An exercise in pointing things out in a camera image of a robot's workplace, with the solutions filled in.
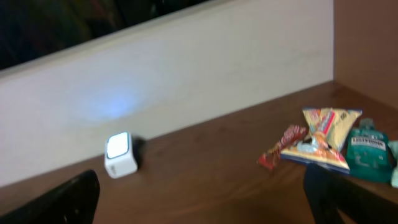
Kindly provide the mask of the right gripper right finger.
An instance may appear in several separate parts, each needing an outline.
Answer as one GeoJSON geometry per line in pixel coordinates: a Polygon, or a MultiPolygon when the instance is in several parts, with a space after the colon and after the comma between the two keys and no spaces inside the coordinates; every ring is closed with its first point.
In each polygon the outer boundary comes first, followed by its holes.
{"type": "Polygon", "coordinates": [[[316,223],[397,223],[397,204],[316,164],[305,171],[303,188],[316,223]]]}

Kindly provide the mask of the red snack bar wrapper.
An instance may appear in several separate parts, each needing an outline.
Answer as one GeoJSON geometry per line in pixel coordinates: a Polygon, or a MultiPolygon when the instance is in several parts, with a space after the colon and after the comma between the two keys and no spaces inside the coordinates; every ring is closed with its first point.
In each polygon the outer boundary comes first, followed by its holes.
{"type": "Polygon", "coordinates": [[[280,141],[263,153],[257,163],[269,171],[273,171],[280,161],[283,149],[297,144],[308,134],[308,128],[299,125],[290,125],[284,132],[280,141]]]}

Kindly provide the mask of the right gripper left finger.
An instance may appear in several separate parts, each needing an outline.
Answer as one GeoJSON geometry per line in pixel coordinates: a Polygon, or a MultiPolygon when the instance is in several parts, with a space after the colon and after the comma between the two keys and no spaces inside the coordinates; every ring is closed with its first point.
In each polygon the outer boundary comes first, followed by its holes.
{"type": "Polygon", "coordinates": [[[1,223],[92,224],[100,196],[96,172],[86,170],[25,205],[1,216],[1,223]]]}

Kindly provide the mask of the teal wet wipes pack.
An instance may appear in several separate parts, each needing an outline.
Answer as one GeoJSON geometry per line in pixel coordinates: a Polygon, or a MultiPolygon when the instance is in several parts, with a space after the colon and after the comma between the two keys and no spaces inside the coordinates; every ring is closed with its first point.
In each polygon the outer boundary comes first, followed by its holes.
{"type": "Polygon", "coordinates": [[[391,150],[392,156],[393,156],[393,170],[392,170],[392,176],[391,176],[391,185],[394,188],[398,188],[398,167],[397,167],[397,153],[398,153],[398,142],[397,141],[390,141],[389,142],[389,148],[391,150]]]}

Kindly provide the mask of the blue mouthwash bottle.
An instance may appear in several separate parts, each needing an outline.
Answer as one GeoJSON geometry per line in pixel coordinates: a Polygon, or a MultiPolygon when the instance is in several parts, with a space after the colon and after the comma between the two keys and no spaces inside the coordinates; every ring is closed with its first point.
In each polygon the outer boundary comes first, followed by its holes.
{"type": "Polygon", "coordinates": [[[389,138],[376,129],[371,118],[361,119],[347,138],[346,162],[349,174],[371,182],[391,180],[393,165],[389,159],[389,138]]]}

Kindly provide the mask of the yellow snack bag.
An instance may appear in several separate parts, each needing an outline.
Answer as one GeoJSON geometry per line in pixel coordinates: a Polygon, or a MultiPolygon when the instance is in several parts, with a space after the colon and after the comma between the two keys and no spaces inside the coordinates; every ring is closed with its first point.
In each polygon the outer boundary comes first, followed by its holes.
{"type": "Polygon", "coordinates": [[[339,108],[304,108],[309,133],[303,140],[286,147],[282,159],[302,164],[317,164],[328,170],[348,175],[349,166],[341,150],[361,110],[339,108]]]}

